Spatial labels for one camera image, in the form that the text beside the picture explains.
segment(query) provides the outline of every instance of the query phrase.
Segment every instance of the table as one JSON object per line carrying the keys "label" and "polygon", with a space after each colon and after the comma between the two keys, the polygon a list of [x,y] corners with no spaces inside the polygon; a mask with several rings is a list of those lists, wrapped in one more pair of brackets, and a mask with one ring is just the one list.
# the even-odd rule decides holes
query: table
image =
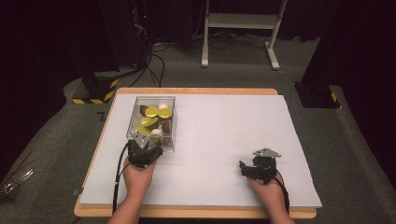
{"label": "table", "polygon": [[268,29],[272,30],[271,39],[265,42],[265,49],[270,58],[271,65],[274,70],[279,70],[280,66],[274,52],[274,44],[276,35],[282,22],[283,13],[286,8],[288,0],[282,0],[279,11],[275,15],[255,15],[255,14],[232,14],[232,13],[210,13],[209,0],[206,0],[205,8],[205,29],[204,29],[204,44],[202,50],[202,67],[209,66],[209,46],[208,35],[209,27],[219,28],[247,28],[247,29]]}
{"label": "table", "polygon": [[[241,95],[277,95],[273,89],[228,89],[228,88],[121,88],[117,91],[115,100],[120,94],[241,94]],[[83,183],[86,185],[97,149],[92,157],[90,168]],[[111,204],[81,204],[81,194],[75,206],[78,217],[110,217]],[[291,207],[290,215],[293,218],[313,218],[317,214],[314,207]],[[144,205],[141,217],[191,217],[191,218],[266,218],[268,214],[262,207],[247,206],[178,206],[178,205]]]}

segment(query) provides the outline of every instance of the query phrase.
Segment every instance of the finger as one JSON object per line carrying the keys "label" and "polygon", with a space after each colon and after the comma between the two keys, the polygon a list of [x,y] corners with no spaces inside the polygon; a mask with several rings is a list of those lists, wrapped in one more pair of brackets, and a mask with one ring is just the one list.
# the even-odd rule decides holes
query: finger
{"label": "finger", "polygon": [[156,164],[157,164],[157,160],[155,160],[148,167],[146,167],[146,170],[153,172]]}
{"label": "finger", "polygon": [[257,187],[257,186],[260,185],[260,183],[257,182],[257,180],[255,180],[253,178],[250,178],[250,177],[247,177],[247,181],[248,181],[248,183],[250,184],[251,187]]}

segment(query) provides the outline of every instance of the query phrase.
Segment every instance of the black stand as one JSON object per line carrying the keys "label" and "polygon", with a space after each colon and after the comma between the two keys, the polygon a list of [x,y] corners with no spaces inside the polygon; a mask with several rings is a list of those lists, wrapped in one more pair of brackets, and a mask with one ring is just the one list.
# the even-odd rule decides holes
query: black stand
{"label": "black stand", "polygon": [[118,81],[114,78],[104,80],[96,78],[84,83],[84,80],[81,80],[72,96],[73,103],[106,104],[113,96]]}

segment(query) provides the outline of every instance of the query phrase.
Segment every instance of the yellow black hazard tape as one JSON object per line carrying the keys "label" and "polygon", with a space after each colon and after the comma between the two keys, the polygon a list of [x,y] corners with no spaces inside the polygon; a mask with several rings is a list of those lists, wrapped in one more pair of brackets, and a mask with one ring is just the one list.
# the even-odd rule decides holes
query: yellow black hazard tape
{"label": "yellow black hazard tape", "polygon": [[111,97],[114,94],[114,90],[116,89],[117,84],[119,83],[118,79],[113,80],[109,84],[109,88],[106,89],[106,91],[102,92],[102,95],[100,97],[73,97],[72,101],[75,104],[78,105],[84,105],[84,104],[106,104],[108,101],[110,101]]}

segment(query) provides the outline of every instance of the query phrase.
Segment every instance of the yellow lemon slice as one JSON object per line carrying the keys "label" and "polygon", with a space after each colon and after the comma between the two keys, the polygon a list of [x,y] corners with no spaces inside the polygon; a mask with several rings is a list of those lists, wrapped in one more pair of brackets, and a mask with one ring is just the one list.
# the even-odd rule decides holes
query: yellow lemon slice
{"label": "yellow lemon slice", "polygon": [[145,110],[145,115],[149,118],[154,118],[157,117],[158,115],[158,108],[156,106],[149,106],[146,110]]}
{"label": "yellow lemon slice", "polygon": [[169,119],[172,117],[172,110],[169,108],[162,108],[158,111],[158,116],[162,119]]}

